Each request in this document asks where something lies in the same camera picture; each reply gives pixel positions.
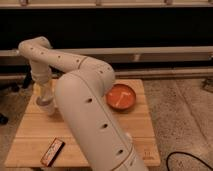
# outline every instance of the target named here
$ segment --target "orange bowl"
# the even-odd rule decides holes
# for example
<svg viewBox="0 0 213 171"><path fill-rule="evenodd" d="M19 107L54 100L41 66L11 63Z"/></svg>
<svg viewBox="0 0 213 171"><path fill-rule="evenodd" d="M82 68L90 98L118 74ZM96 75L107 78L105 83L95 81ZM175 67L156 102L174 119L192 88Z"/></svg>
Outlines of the orange bowl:
<svg viewBox="0 0 213 171"><path fill-rule="evenodd" d="M136 101L135 91L125 84L114 84L112 89L106 94L107 104L118 110L131 108Z"/></svg>

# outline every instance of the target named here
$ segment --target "black background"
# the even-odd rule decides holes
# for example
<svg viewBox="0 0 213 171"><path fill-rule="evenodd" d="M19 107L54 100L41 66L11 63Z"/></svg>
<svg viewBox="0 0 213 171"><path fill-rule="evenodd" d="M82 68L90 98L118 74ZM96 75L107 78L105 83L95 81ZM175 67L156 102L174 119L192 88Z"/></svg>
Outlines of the black background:
<svg viewBox="0 0 213 171"><path fill-rule="evenodd" d="M213 45L213 8L2 9L0 49L47 37L54 48Z"/></svg>

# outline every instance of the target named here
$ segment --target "wooden tabletop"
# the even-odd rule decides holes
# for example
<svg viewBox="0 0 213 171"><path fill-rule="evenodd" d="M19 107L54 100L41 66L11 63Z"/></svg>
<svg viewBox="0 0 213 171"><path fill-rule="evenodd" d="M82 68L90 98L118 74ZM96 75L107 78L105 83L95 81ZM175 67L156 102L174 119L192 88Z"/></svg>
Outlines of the wooden tabletop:
<svg viewBox="0 0 213 171"><path fill-rule="evenodd" d="M116 112L121 127L131 134L133 143L147 166L158 166L160 158L156 145L143 83L141 80L117 80L116 83L129 85L136 92L137 100L131 110ZM5 161L6 167L44 167L40 160L54 138L63 140L66 145L52 167L89 166L78 144L57 111L52 117L47 116L35 103L38 86L26 108L21 124L13 140Z"/></svg>

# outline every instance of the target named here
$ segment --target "cable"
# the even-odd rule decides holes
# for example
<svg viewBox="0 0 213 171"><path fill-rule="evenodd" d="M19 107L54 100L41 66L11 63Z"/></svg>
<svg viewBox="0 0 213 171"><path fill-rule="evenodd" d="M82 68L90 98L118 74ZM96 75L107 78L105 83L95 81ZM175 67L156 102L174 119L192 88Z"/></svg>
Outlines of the cable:
<svg viewBox="0 0 213 171"><path fill-rule="evenodd" d="M190 154L190 153L186 153L186 152L181 152L181 151L174 151L172 153L170 153L167 158L166 158L166 167L167 167L167 170L168 171L171 171L170 168L169 168L169 159L172 155L174 154L184 154L186 156L190 156L196 160L198 160L199 162L201 162L203 165L205 165L207 168L209 168L211 171L213 171L213 167L211 167L210 165L208 165L206 162L204 162L203 160L201 160L200 158L194 156L193 154Z"/></svg>

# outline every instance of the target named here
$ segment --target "hole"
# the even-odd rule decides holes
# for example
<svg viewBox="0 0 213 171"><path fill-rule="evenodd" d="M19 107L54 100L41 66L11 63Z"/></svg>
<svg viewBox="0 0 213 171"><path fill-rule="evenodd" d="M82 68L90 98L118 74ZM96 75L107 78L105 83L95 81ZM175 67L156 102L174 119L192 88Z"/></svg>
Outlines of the hole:
<svg viewBox="0 0 213 171"><path fill-rule="evenodd" d="M87 103L91 103L92 102L92 98L89 98L86 100Z"/></svg>
<svg viewBox="0 0 213 171"><path fill-rule="evenodd" d="M130 162L130 166L133 166L133 164L134 164L134 162L135 162L135 158Z"/></svg>
<svg viewBox="0 0 213 171"><path fill-rule="evenodd" d="M118 156L118 155L121 155L123 152L124 152L123 150L119 150L119 151L117 152L117 156Z"/></svg>
<svg viewBox="0 0 213 171"><path fill-rule="evenodd" d="M108 127L108 124L103 124L102 126L101 126L101 129L105 129L105 128L107 128Z"/></svg>

